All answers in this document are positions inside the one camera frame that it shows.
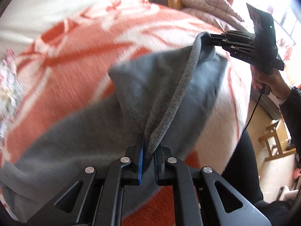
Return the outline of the person's dark sleeve forearm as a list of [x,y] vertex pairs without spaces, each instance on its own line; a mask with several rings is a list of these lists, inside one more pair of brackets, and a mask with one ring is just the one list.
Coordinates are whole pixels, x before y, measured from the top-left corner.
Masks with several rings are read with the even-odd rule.
[[286,126],[291,135],[291,141],[295,145],[296,152],[300,158],[301,152],[301,109],[300,90],[296,87],[291,89],[288,98],[280,104],[280,110],[284,117]]

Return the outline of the person's right hand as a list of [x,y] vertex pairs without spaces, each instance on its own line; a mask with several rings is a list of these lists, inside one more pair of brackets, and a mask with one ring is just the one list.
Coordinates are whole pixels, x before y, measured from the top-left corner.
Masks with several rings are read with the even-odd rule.
[[271,75],[268,75],[258,68],[251,65],[252,87],[255,90],[263,89],[264,85],[270,87],[270,92],[279,99],[287,99],[291,92],[291,87],[284,81],[280,72],[274,69]]

